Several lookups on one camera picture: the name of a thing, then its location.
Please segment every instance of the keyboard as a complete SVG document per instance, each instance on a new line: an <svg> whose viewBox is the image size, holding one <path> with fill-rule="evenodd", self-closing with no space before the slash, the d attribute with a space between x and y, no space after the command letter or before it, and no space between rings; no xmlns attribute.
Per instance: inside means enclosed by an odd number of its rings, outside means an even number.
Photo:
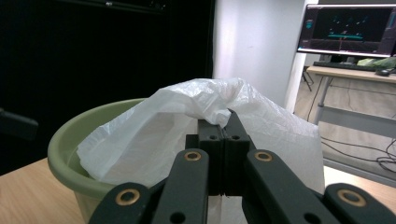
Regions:
<svg viewBox="0 0 396 224"><path fill-rule="evenodd" d="M351 69L351 70L359 70L359 71L366 71L366 72L375 72L377 69L381 69L379 67L356 65L356 64L352 64L352 63L314 62L314 66Z"/></svg>

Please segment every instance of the table top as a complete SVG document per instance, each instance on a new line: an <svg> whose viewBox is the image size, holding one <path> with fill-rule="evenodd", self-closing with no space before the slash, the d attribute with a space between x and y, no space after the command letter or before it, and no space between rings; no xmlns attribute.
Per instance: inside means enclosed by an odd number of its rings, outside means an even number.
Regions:
<svg viewBox="0 0 396 224"><path fill-rule="evenodd" d="M306 72L317 75L323 75L323 76L331 76L331 77L345 77L345 78L355 78L360 80L396 83L396 76L394 74L388 77L381 77L379 75L376 75L375 72L365 72L359 70L330 68L330 67L321 67L321 66L310 66L306 69Z"/></svg>
<svg viewBox="0 0 396 224"><path fill-rule="evenodd" d="M326 186L348 183L366 190L396 214L396 189L324 169ZM0 223L83 224L75 195L50 172L47 159L0 176Z"/></svg>

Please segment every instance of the desk leg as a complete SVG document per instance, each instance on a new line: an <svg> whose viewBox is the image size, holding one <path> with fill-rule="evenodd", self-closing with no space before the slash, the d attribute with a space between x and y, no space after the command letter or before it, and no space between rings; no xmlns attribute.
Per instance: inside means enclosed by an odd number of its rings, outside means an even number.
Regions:
<svg viewBox="0 0 396 224"><path fill-rule="evenodd" d="M326 98L326 93L327 93L327 89L329 89L330 86L330 78L329 77L325 77L324 79L324 90L323 93L321 95L320 101L318 103L318 110L317 110L317 114L315 115L315 120L314 120L314 124L318 125L321 115L323 113L323 106L324 106L324 99Z"/></svg>

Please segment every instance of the floor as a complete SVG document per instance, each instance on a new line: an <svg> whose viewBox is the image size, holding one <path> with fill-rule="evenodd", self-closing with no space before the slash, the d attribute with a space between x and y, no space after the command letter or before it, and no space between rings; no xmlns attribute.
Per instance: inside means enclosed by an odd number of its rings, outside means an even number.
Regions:
<svg viewBox="0 0 396 224"><path fill-rule="evenodd" d="M313 122L324 80L310 77L302 78L294 114ZM325 105L396 119L396 85L335 78ZM395 139L324 122L318 126L325 164L396 188Z"/></svg>

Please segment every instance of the green plastic bin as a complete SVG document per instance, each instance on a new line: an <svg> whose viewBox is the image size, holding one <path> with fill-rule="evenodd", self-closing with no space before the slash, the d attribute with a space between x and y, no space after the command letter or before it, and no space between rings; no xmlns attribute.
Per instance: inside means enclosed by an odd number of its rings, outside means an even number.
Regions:
<svg viewBox="0 0 396 224"><path fill-rule="evenodd" d="M78 144L97 127L143 100L144 98L120 101L88 110L67 121L49 142L49 168L62 184L75 192L86 223L99 202L115 186L92 179L81 167L77 154Z"/></svg>

